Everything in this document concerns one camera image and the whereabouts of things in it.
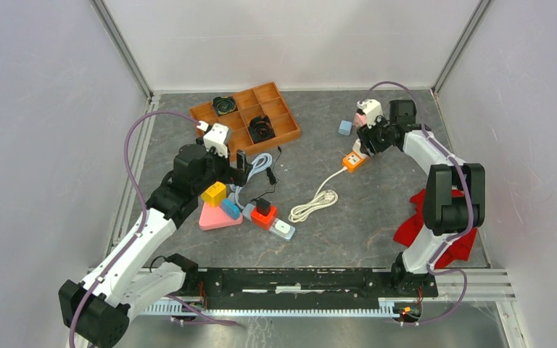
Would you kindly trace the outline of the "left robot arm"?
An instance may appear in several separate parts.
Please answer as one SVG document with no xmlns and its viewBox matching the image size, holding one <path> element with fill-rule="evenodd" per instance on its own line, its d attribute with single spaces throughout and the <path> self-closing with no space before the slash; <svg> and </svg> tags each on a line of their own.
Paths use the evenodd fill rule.
<svg viewBox="0 0 557 348">
<path fill-rule="evenodd" d="M 193 294 L 199 276 L 174 262 L 141 278 L 138 272 L 153 252 L 172 236 L 199 205 L 201 196 L 219 182 L 243 186 L 251 170 L 246 153 L 236 153 L 236 166 L 212 146 L 182 146 L 173 168 L 148 199 L 123 240 L 81 281 L 65 281 L 58 291 L 68 344 L 78 336 L 95 347 L 113 347 L 130 322 L 168 294 Z"/>
</svg>

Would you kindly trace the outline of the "red cube socket adapter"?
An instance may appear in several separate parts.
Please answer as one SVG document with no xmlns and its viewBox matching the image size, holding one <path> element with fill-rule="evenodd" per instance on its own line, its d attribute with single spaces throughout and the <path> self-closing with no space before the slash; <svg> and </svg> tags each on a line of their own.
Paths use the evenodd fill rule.
<svg viewBox="0 0 557 348">
<path fill-rule="evenodd" d="M 275 206 L 271 205 L 267 215 L 261 213 L 257 207 L 254 207 L 251 211 L 251 221 L 262 228 L 263 230 L 269 230 L 276 220 L 277 209 Z"/>
</svg>

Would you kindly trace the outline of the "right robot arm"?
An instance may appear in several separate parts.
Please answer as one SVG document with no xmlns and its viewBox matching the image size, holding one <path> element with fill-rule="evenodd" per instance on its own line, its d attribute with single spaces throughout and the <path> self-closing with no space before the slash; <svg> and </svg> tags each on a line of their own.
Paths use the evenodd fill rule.
<svg viewBox="0 0 557 348">
<path fill-rule="evenodd" d="M 390 287 L 400 296 L 408 296 L 426 282 L 442 254 L 483 224 L 485 213 L 484 167 L 450 153 L 430 128 L 416 121 L 416 112 L 412 100 L 391 101 L 389 117 L 383 116 L 375 99 L 359 101 L 356 110 L 365 119 L 357 130 L 364 154 L 375 156 L 395 146 L 427 173 L 423 226 L 390 272 Z"/>
</svg>

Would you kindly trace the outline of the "light blue cube adapter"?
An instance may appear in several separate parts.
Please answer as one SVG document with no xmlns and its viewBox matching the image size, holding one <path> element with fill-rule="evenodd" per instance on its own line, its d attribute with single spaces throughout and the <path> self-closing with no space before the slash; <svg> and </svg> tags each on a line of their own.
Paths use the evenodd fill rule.
<svg viewBox="0 0 557 348">
<path fill-rule="evenodd" d="M 352 132 L 353 124 L 350 121 L 342 120 L 339 124 L 337 133 L 343 136 L 349 136 Z"/>
</svg>

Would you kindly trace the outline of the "light blue power strip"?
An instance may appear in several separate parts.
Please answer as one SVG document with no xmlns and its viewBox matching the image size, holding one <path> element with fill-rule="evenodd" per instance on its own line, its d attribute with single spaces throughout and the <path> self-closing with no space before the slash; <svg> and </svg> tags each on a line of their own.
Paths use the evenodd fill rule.
<svg viewBox="0 0 557 348">
<path fill-rule="evenodd" d="M 251 213 L 254 207 L 254 204 L 249 203 L 242 210 L 244 218 L 250 222 L 253 222 Z M 276 217 L 272 222 L 272 225 L 269 228 L 264 228 L 264 230 L 269 231 L 270 233 L 278 236 L 283 240 L 290 241 L 295 234 L 296 228 L 293 225 L 290 225 L 289 223 Z"/>
</svg>

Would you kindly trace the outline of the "blue square plug adapter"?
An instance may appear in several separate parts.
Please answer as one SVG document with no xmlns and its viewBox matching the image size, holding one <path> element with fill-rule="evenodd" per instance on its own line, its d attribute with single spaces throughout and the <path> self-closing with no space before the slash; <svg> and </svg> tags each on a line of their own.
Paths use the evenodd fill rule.
<svg viewBox="0 0 557 348">
<path fill-rule="evenodd" d="M 238 220 L 241 217 L 241 210 L 230 199 L 223 199 L 220 208 L 232 220 Z"/>
</svg>

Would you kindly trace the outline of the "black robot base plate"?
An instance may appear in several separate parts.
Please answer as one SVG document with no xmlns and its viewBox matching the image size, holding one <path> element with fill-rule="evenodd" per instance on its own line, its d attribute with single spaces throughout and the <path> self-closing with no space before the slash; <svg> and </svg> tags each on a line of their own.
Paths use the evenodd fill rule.
<svg viewBox="0 0 557 348">
<path fill-rule="evenodd" d="M 180 254 L 165 263 L 185 273 L 182 297 L 206 310 L 372 310 L 380 299 L 434 298 L 434 276 L 375 268 L 201 268 Z"/>
</svg>

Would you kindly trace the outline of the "black power adapter plug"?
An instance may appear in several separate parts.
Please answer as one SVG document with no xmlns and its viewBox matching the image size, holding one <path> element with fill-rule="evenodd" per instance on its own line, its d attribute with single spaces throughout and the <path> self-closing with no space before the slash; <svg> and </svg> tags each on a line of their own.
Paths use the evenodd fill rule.
<svg viewBox="0 0 557 348">
<path fill-rule="evenodd" d="M 266 199 L 259 198 L 256 200 L 256 211 L 258 215 L 267 217 L 271 213 L 271 203 Z"/>
</svg>

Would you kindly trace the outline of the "yellow cube socket adapter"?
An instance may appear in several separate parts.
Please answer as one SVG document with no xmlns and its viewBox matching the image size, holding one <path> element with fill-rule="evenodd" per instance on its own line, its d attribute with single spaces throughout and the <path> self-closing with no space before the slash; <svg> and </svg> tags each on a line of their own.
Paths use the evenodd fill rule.
<svg viewBox="0 0 557 348">
<path fill-rule="evenodd" d="M 216 181 L 209 186 L 200 197 L 202 201 L 210 207 L 218 207 L 221 202 L 227 198 L 227 192 L 227 186 L 220 181 Z"/>
</svg>

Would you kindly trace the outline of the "pink cube socket adapter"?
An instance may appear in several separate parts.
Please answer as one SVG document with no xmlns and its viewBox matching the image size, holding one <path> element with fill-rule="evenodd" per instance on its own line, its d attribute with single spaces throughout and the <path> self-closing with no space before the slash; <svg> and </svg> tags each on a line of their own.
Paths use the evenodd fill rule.
<svg viewBox="0 0 557 348">
<path fill-rule="evenodd" d="M 353 125 L 356 128 L 360 128 L 366 124 L 366 116 L 356 112 L 353 120 Z"/>
</svg>

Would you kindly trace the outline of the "white cube socket adapter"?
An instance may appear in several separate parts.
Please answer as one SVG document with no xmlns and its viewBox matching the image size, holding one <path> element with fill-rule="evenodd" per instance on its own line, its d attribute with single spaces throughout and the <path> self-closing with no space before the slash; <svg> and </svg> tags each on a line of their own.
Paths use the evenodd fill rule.
<svg viewBox="0 0 557 348">
<path fill-rule="evenodd" d="M 367 148 L 362 145 L 361 140 L 357 138 L 352 146 L 352 150 L 360 157 L 360 158 L 369 158 L 370 155 L 368 154 Z"/>
</svg>

